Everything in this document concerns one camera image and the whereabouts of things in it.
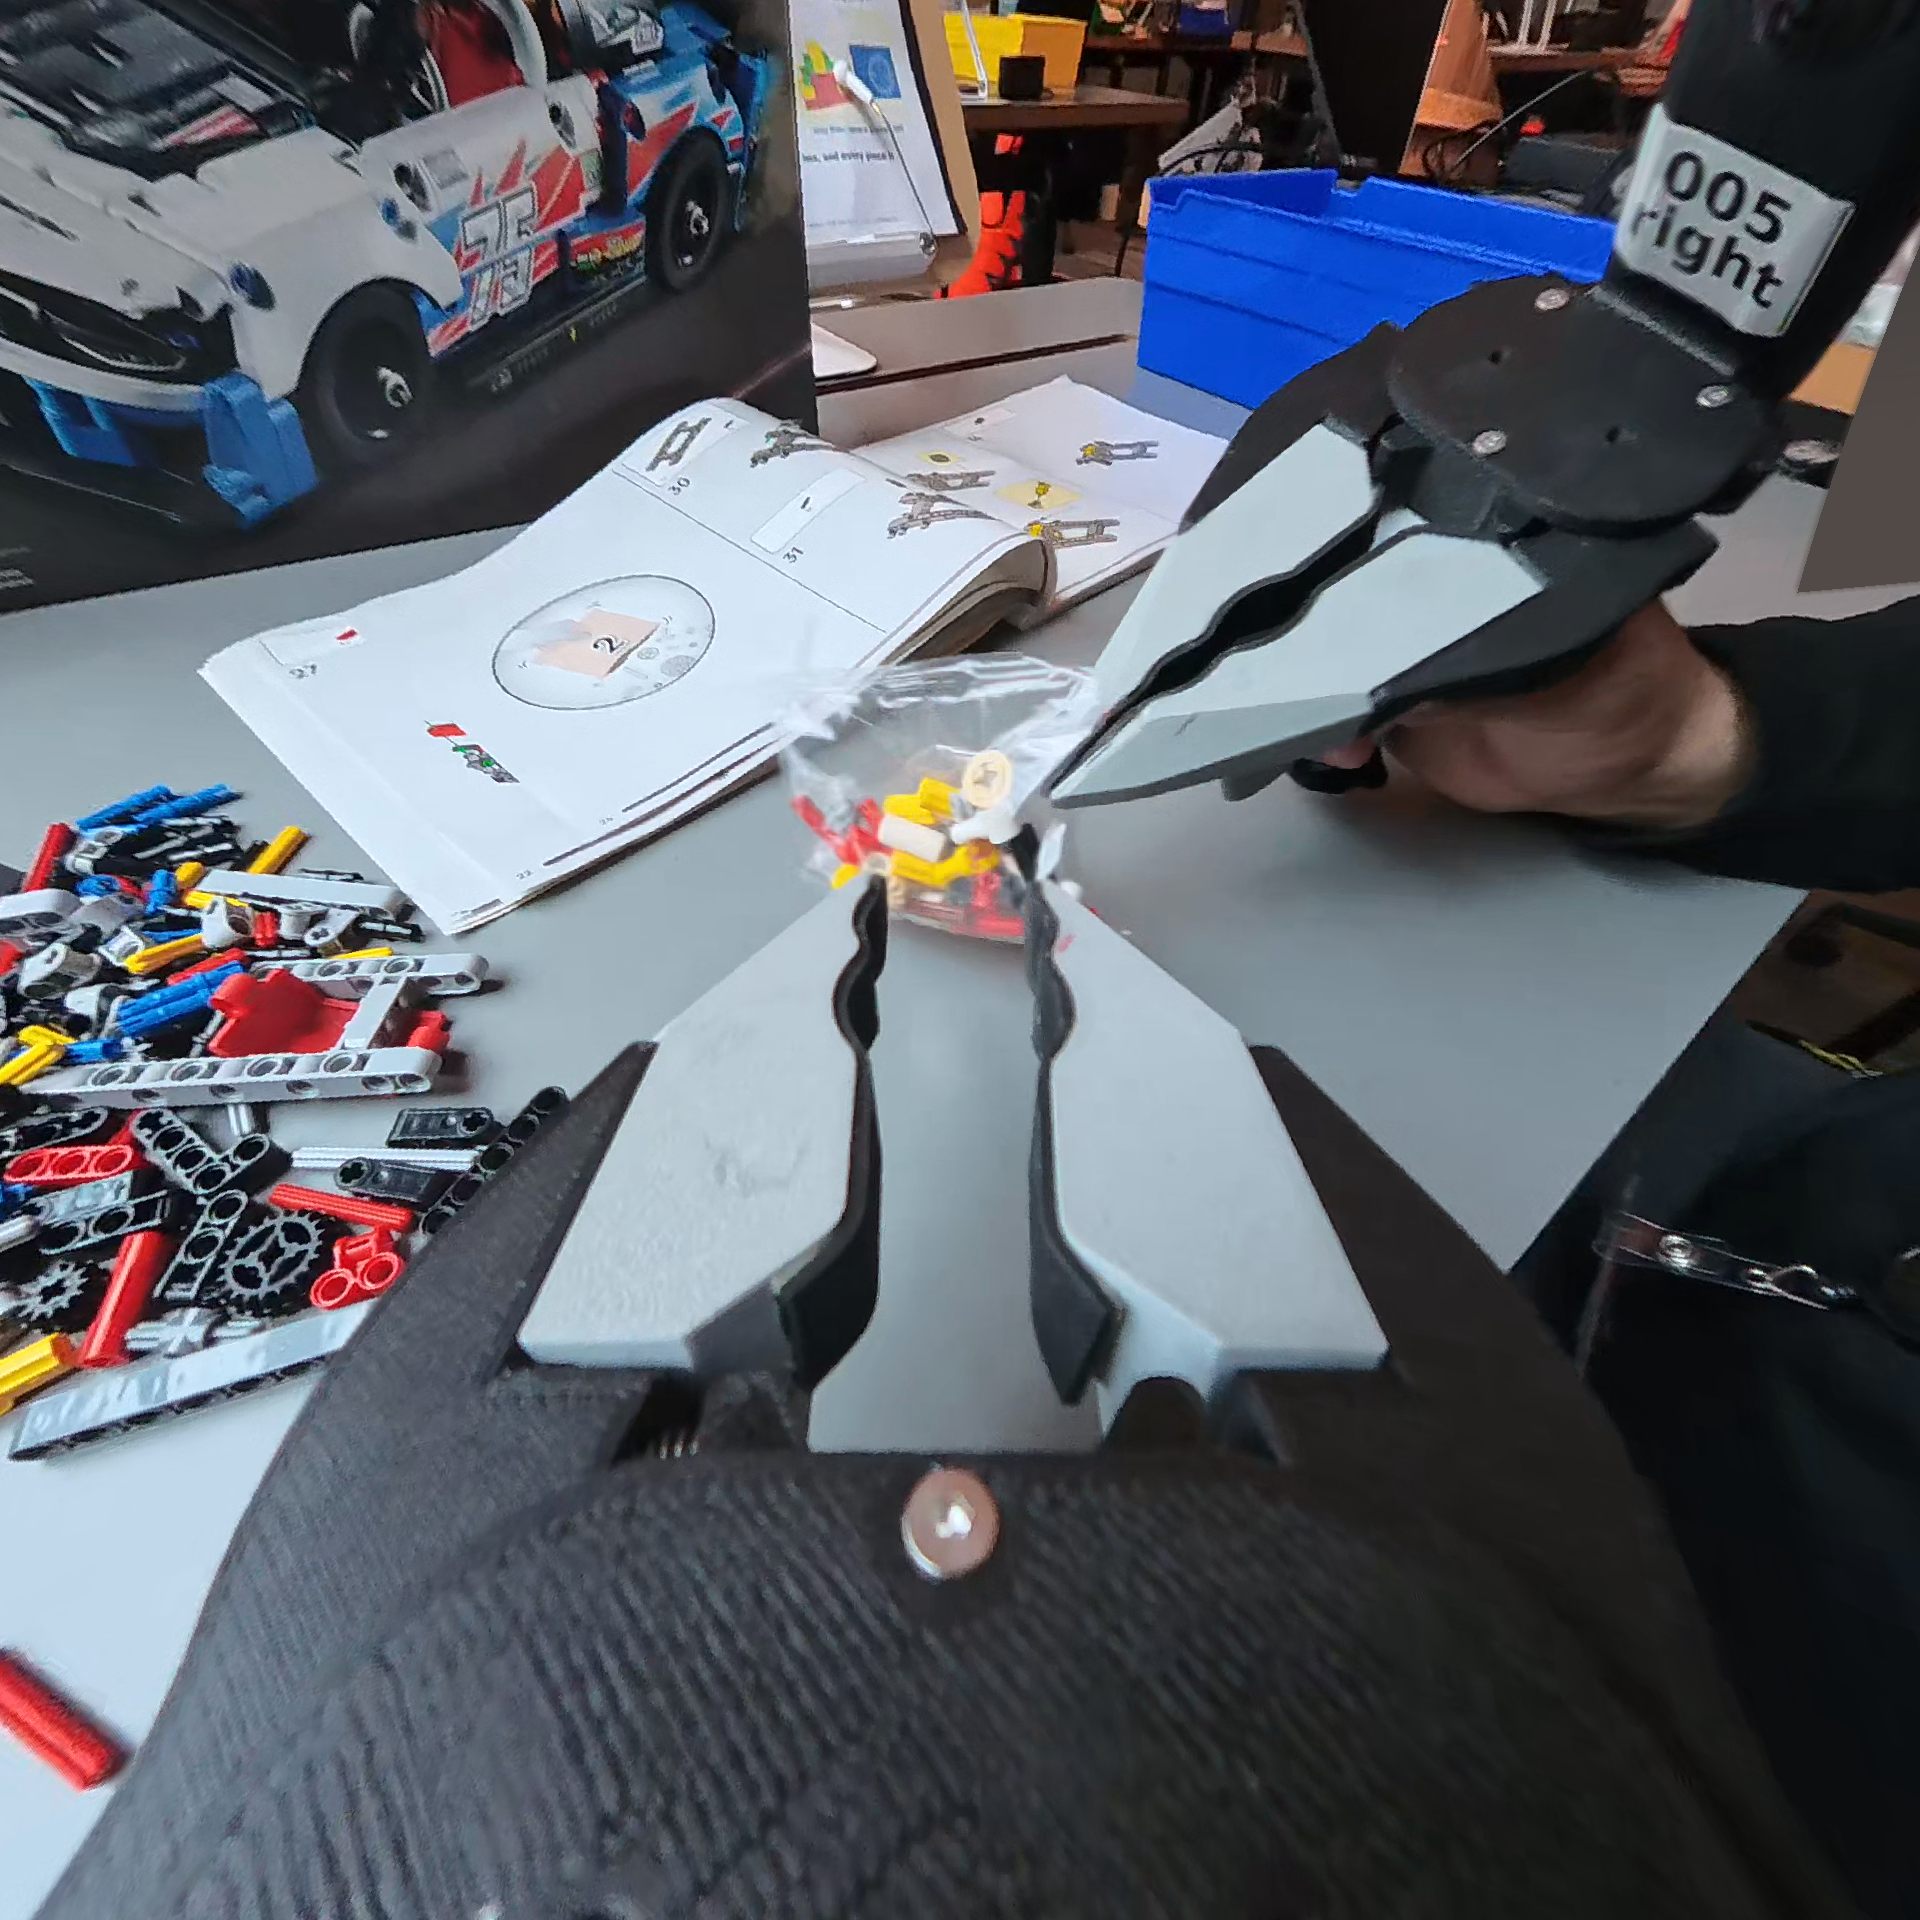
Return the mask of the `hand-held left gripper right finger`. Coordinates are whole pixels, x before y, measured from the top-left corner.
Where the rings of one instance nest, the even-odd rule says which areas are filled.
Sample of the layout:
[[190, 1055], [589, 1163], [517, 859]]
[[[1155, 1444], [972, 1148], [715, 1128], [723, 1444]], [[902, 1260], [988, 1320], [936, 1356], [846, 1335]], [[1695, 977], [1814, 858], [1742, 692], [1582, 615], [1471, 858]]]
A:
[[1068, 1406], [1109, 1433], [1163, 1380], [1371, 1375], [1388, 1337], [1239, 1030], [1040, 881], [1025, 900], [1038, 1099], [1029, 1303]]

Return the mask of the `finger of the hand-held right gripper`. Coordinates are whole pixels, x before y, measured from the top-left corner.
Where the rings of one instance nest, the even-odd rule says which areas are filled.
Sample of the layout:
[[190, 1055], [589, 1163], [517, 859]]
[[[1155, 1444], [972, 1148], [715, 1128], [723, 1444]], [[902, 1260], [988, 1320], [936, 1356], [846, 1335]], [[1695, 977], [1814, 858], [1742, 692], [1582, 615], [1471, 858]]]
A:
[[1278, 630], [1366, 552], [1379, 516], [1368, 450], [1327, 423], [1309, 427], [1161, 554], [1097, 662], [1102, 715], [1118, 720]]
[[1390, 681], [1542, 591], [1508, 545], [1381, 512], [1366, 552], [1302, 610], [1102, 719], [1047, 793], [1064, 809], [1148, 800], [1353, 738]]

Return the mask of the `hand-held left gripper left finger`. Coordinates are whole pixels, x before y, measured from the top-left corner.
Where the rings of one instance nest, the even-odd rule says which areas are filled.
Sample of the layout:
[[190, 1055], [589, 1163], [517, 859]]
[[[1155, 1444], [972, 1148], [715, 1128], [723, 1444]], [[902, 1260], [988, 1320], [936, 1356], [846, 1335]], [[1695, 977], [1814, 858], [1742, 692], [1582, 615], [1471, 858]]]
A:
[[879, 881], [819, 900], [656, 1038], [518, 1329], [531, 1360], [816, 1387], [872, 1320]]

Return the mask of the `small clear bag yellow pieces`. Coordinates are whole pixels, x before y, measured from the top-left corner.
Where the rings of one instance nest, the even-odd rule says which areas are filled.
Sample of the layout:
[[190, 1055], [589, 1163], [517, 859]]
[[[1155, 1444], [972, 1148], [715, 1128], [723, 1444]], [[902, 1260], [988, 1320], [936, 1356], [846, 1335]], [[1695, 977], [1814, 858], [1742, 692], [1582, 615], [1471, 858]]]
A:
[[812, 868], [833, 891], [872, 881], [899, 922], [1019, 945], [1032, 879], [1057, 868], [1064, 839], [1047, 780], [1095, 720], [1086, 667], [1021, 654], [806, 686], [779, 764]]

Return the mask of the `person's right forearm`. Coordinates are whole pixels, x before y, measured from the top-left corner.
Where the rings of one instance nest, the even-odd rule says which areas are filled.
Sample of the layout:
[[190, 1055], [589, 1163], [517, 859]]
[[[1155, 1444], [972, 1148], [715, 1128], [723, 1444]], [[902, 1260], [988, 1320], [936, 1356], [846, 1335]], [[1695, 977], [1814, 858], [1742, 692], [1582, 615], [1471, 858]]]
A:
[[1693, 627], [1744, 712], [1745, 777], [1692, 827], [1573, 824], [1606, 858], [1804, 891], [1917, 886], [1917, 600], [1819, 619]]

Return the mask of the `pile of loose lego pieces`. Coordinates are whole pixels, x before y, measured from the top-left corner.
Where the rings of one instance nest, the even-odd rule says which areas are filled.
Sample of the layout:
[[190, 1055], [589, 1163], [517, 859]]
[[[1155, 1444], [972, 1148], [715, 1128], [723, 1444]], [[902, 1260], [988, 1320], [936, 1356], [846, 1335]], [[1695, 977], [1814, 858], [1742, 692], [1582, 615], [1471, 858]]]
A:
[[238, 806], [143, 787], [5, 864], [12, 1466], [315, 1375], [569, 1106], [478, 1102], [489, 961]]

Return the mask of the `red lego axle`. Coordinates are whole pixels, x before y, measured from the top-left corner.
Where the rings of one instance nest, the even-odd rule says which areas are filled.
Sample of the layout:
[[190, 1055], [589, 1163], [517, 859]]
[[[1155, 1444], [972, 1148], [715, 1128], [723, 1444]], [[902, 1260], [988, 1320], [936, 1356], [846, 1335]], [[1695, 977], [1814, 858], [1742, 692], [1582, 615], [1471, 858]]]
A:
[[128, 1748], [12, 1649], [3, 1649], [3, 1729], [77, 1793], [107, 1785]]

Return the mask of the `black lego car box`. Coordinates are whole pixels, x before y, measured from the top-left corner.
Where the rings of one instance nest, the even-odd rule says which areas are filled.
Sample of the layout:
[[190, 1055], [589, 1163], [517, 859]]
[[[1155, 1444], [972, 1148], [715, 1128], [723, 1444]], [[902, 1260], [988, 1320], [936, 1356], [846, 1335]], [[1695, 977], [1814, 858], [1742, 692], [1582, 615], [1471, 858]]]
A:
[[783, 4], [5, 3], [5, 612], [816, 423]]

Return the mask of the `person's right hand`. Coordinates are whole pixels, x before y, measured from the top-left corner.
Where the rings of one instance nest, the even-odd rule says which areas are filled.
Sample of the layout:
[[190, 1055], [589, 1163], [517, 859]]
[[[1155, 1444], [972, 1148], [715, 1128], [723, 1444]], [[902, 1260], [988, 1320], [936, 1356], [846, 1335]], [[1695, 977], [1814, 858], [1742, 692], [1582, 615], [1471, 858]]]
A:
[[1736, 684], [1657, 600], [1556, 684], [1408, 712], [1316, 766], [1373, 760], [1463, 809], [1665, 832], [1723, 812], [1758, 742]]

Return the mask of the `blue plastic bin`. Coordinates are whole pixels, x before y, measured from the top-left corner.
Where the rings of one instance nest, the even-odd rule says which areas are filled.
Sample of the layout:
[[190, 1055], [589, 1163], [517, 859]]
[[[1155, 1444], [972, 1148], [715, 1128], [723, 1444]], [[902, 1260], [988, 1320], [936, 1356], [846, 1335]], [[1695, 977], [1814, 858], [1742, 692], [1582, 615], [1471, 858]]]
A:
[[1595, 282], [1609, 223], [1425, 184], [1294, 170], [1148, 190], [1142, 374], [1253, 409], [1379, 326], [1484, 282]]

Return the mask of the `metal badge clip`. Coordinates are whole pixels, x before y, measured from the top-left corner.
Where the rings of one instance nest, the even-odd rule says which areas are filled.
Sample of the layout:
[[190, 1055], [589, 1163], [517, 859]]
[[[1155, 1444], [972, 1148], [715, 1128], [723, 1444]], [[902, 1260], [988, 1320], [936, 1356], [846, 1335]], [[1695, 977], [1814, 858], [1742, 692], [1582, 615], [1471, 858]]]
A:
[[1590, 1250], [1606, 1268], [1635, 1268], [1668, 1281], [1736, 1291], [1745, 1298], [1804, 1305], [1817, 1312], [1864, 1308], [1857, 1290], [1821, 1276], [1811, 1265], [1755, 1260], [1736, 1254], [1721, 1240], [1670, 1230], [1646, 1217], [1617, 1210], [1600, 1218]]

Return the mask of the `white instruction booklet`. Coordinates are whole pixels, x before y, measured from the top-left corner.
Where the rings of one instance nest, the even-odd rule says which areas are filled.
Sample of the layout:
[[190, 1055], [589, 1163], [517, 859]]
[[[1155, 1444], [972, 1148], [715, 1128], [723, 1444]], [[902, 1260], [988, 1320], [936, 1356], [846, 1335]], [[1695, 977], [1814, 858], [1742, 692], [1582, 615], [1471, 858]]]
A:
[[1223, 450], [1069, 377], [853, 450], [696, 401], [499, 552], [201, 679], [464, 932], [755, 780], [806, 697], [1151, 568]]

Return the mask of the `yellow plastic bin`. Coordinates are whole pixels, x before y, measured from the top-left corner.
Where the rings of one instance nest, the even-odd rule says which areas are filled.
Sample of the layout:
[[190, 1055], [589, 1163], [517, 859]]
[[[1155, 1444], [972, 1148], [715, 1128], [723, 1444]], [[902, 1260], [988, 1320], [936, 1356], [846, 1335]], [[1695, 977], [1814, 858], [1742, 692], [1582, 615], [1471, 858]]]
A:
[[1004, 97], [1006, 60], [1040, 60], [1043, 92], [1072, 95], [1087, 43], [1087, 23], [1078, 17], [1032, 12], [993, 15], [961, 4], [943, 12], [951, 70], [961, 97]]

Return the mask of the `paper sign in clear stand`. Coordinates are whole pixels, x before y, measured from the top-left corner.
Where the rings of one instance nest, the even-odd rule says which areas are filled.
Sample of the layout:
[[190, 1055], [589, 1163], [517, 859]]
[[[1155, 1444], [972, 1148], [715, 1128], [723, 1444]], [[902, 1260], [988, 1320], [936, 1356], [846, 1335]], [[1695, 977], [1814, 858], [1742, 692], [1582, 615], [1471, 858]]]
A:
[[939, 4], [791, 3], [806, 268], [915, 279], [976, 233], [976, 184]]

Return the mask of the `person's dark clothing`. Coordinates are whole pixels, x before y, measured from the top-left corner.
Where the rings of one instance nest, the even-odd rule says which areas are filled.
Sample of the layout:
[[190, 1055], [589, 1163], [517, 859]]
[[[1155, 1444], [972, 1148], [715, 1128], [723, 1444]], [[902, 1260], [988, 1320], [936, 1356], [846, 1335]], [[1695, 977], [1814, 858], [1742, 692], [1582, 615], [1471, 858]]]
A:
[[[1862, 1915], [1917, 1899], [1916, 1060], [1718, 1011], [1512, 1281], [1665, 1514], [1744, 1715]], [[1811, 1265], [1862, 1311], [1606, 1268], [1609, 1212]]]

